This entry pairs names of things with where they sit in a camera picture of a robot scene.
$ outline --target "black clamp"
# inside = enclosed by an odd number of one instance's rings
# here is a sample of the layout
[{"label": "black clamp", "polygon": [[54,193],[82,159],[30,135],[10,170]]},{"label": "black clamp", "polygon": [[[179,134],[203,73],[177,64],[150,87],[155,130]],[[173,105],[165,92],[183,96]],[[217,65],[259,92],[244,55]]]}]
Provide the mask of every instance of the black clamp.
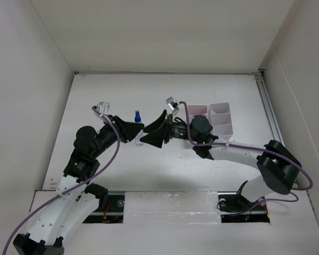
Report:
[{"label": "black clamp", "polygon": [[[124,143],[134,139],[144,127],[142,123],[126,122],[118,116],[109,115],[108,118]],[[108,124],[101,128],[99,134],[92,126],[83,126],[75,136],[74,151],[64,170],[64,176],[73,176],[80,183],[96,173],[100,165],[96,158],[117,141],[117,136]]]},{"label": "black clamp", "polygon": [[108,189],[98,184],[91,183],[85,188],[86,194],[90,193],[99,199],[99,208],[105,208],[108,201]]},{"label": "black clamp", "polygon": [[39,243],[29,238],[30,234],[18,234],[13,245],[19,255],[64,255],[64,248],[62,247],[63,238],[56,239],[53,245],[45,246],[45,241],[41,240]]},{"label": "black clamp", "polygon": [[[280,142],[271,140],[265,147],[267,150],[287,157],[301,167],[301,163]],[[286,160],[266,152],[256,159],[266,185],[278,194],[289,194],[297,179],[299,169]]]}]

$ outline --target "white plastic cup holder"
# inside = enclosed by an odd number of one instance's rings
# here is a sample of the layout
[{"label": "white plastic cup holder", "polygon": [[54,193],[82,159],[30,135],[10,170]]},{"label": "white plastic cup holder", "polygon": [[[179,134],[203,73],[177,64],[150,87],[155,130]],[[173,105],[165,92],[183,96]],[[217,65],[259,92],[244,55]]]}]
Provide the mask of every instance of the white plastic cup holder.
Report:
[{"label": "white plastic cup holder", "polygon": [[213,134],[229,140],[233,136],[233,126],[229,103],[211,104],[208,110],[208,120],[213,126]]},{"label": "white plastic cup holder", "polygon": [[189,113],[189,123],[196,115],[203,115],[207,117],[208,115],[208,106],[206,105],[188,105],[188,113]]}]

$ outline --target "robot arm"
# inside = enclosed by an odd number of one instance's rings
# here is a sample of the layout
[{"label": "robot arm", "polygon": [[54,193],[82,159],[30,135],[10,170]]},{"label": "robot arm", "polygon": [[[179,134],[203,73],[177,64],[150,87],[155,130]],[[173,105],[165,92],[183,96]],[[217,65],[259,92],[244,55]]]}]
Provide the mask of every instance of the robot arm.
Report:
[{"label": "robot arm", "polygon": [[[144,128],[144,132],[148,134],[140,141],[161,148],[163,142],[168,143],[171,138],[192,139],[195,142],[193,150],[201,158],[227,160],[251,166],[260,171],[260,176],[245,181],[236,195],[231,198],[232,201],[229,204],[231,204],[232,211],[246,211],[260,198],[272,192],[285,195],[290,193],[299,174],[299,169],[281,157],[272,154],[285,156],[300,167],[301,164],[280,142],[271,140],[264,146],[226,142],[211,134],[213,127],[206,117],[195,116],[188,126],[182,119],[174,117],[178,112],[178,104],[173,98],[169,98],[167,104],[173,113],[167,114],[164,110],[155,122]],[[250,150],[250,147],[255,149],[259,147],[262,151]]]},{"label": "robot arm", "polygon": [[[125,122],[109,115],[121,142],[133,140],[143,129],[141,123]],[[80,128],[74,150],[56,189],[58,198],[50,203],[27,234],[18,234],[13,244],[20,255],[63,255],[64,243],[79,225],[98,207],[107,203],[108,190],[97,184],[78,184],[91,178],[99,167],[97,157],[117,141],[112,128],[105,124],[99,132],[91,126]]]},{"label": "robot arm", "polygon": [[[253,152],[248,146],[246,149],[239,143],[223,141],[211,134],[212,126],[204,116],[195,116],[188,126],[182,119],[175,118],[178,104],[172,98],[167,100],[167,104],[173,112],[168,115],[164,110],[147,127],[141,123],[125,122],[118,116],[109,115],[108,118],[124,143],[133,140],[144,128],[144,132],[148,133],[140,139],[144,143],[161,148],[163,142],[168,143],[171,138],[192,139],[196,143],[193,150],[201,158],[228,160],[258,169],[261,175],[245,181],[227,204],[232,211],[248,210],[259,198],[273,191],[289,194],[299,173],[294,165],[267,152]],[[97,109],[103,110],[104,105],[100,108],[98,105]],[[58,196],[45,208],[27,234],[18,234],[13,241],[20,255],[63,255],[63,244],[84,219],[98,207],[105,206],[108,190],[86,181],[95,175],[99,167],[96,158],[116,141],[116,134],[108,124],[99,132],[90,126],[78,130],[74,151],[56,190]],[[278,141],[271,140],[261,148],[284,155],[301,166]],[[83,182],[85,185],[73,189]]]}]

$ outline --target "white cardboard wall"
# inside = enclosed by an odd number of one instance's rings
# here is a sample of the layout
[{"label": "white cardboard wall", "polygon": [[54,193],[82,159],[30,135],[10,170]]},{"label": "white cardboard wall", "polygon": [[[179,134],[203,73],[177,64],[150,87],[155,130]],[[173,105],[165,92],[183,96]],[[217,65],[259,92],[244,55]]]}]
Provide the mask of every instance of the white cardboard wall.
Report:
[{"label": "white cardboard wall", "polygon": [[0,254],[41,187],[72,78],[31,3],[0,0]]},{"label": "white cardboard wall", "polygon": [[31,0],[80,72],[256,72],[293,0]]},{"label": "white cardboard wall", "polygon": [[319,1],[303,1],[265,79],[284,141],[314,180],[319,223]]}]

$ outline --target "red wire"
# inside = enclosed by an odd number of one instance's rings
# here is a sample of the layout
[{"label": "red wire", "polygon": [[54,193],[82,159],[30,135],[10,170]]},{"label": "red wire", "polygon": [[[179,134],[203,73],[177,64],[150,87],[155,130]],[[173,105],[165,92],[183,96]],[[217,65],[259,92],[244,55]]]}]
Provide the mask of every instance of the red wire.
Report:
[{"label": "red wire", "polygon": [[265,209],[266,214],[268,214],[267,206],[262,206],[262,205],[259,205],[259,206],[261,206],[262,208],[264,208],[264,209]]},{"label": "red wire", "polygon": [[103,219],[106,219],[106,213],[108,212],[108,210],[110,209],[110,205],[111,205],[111,202],[107,204],[107,208],[104,212],[104,215],[103,215]]}]

